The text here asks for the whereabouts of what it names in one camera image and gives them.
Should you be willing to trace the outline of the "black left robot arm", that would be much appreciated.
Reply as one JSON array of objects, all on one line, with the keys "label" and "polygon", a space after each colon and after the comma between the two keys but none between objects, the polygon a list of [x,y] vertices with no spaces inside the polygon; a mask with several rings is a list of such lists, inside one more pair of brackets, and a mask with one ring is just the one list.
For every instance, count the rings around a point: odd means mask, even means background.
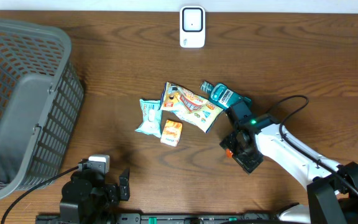
[{"label": "black left robot arm", "polygon": [[97,169],[76,171],[62,188],[58,223],[116,223],[110,211],[128,201],[130,170],[119,176],[118,184],[107,184],[105,173]]}]

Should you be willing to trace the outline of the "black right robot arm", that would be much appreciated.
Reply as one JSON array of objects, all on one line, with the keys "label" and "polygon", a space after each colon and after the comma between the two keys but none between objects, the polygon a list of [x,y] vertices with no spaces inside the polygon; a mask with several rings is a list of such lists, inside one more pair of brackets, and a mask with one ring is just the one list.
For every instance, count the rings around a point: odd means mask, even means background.
[{"label": "black right robot arm", "polygon": [[342,165],[301,142],[271,114],[254,115],[245,101],[226,110],[234,130],[220,145],[250,174],[270,158],[306,189],[308,204],[290,205],[270,223],[358,223],[358,164]]}]

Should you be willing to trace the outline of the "cream chips snack bag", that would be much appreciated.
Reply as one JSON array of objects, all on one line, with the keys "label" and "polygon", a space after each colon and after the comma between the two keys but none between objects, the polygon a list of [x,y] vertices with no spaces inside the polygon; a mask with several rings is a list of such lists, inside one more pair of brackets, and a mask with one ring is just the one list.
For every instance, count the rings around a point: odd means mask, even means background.
[{"label": "cream chips snack bag", "polygon": [[160,109],[175,114],[180,120],[207,133],[223,109],[208,99],[170,82],[165,83]]}]

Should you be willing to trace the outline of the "orange small snack box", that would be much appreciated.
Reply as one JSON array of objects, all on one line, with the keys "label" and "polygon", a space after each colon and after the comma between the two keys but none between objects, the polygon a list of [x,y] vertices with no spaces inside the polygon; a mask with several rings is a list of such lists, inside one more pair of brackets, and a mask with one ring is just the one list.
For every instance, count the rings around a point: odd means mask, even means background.
[{"label": "orange small snack box", "polygon": [[180,141],[183,125],[176,121],[166,120],[162,131],[160,142],[169,146],[176,147]]}]

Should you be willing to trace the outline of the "light blue wipes pack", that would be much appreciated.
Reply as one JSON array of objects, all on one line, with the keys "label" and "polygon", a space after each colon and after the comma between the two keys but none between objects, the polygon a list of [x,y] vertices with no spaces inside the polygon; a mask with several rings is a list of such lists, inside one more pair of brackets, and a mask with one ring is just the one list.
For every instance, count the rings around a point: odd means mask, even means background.
[{"label": "light blue wipes pack", "polygon": [[139,102],[143,121],[135,132],[154,135],[157,138],[161,138],[162,110],[160,109],[160,100],[140,99]]}]

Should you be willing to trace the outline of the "red Top snack wrapper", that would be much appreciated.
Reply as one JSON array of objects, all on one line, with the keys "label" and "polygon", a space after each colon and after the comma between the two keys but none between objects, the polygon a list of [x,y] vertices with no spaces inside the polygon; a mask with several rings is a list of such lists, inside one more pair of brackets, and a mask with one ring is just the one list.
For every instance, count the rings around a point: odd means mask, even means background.
[{"label": "red Top snack wrapper", "polygon": [[229,149],[226,149],[226,156],[231,158],[233,156],[233,153]]}]

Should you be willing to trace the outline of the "blue mouthwash bottle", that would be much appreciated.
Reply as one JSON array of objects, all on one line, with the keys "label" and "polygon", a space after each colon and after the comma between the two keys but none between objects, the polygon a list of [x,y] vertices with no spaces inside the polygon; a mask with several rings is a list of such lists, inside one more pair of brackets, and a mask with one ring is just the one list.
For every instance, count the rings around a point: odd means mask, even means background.
[{"label": "blue mouthwash bottle", "polygon": [[204,81],[200,85],[200,89],[209,95],[210,102],[224,110],[228,109],[238,101],[244,101],[249,108],[252,106],[252,100],[250,98],[232,91],[222,83],[212,85],[211,83]]}]

